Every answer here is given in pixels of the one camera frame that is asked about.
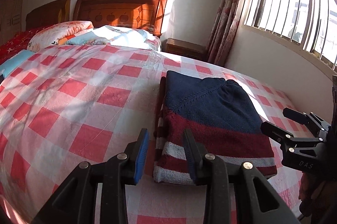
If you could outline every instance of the carved apple design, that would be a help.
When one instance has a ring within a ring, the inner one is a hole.
[[[121,16],[119,17],[119,20],[120,20],[122,23],[127,22],[128,19],[129,19],[129,16],[126,15],[126,12],[124,13],[124,15],[121,15]]]
[[[107,16],[107,21],[113,21],[115,19],[115,16],[110,14]]]
[[[95,21],[102,21],[102,19],[103,16],[101,15],[101,13],[95,17]]]

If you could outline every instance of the wooden furniture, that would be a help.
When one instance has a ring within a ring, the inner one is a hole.
[[[77,0],[73,20],[104,25],[144,29],[161,36],[167,0]]]
[[[199,44],[168,38],[166,42],[166,52],[203,61],[206,49]]]
[[[26,16],[26,30],[69,21],[70,0],[56,0],[35,8]]]
[[[0,0],[0,45],[21,31],[22,0]]]

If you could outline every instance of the red bedspread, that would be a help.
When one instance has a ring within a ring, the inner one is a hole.
[[[19,32],[15,35],[14,38],[0,46],[0,65],[19,53],[21,50],[26,49],[30,39],[34,37],[36,33],[50,26],[51,25],[47,25],[44,27],[38,27],[24,32]]]

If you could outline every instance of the metal screw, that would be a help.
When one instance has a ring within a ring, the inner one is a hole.
[[[244,164],[243,164],[243,167],[245,168],[245,169],[251,169],[251,168],[253,168],[253,164],[251,164],[250,162],[245,162]]]
[[[79,167],[80,167],[81,169],[86,169],[86,168],[88,168],[88,166],[89,166],[89,163],[88,163],[87,161],[82,161],[82,162],[79,164]]]
[[[127,158],[127,154],[126,153],[119,153],[117,155],[117,158],[120,160],[126,159]]]
[[[212,153],[207,153],[207,154],[205,155],[205,158],[206,158],[206,159],[209,159],[209,160],[213,160],[213,159],[215,159],[215,155],[213,155]]]

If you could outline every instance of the cabinet door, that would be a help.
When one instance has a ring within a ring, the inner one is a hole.
[[[0,0],[0,45],[21,31],[22,0]]]

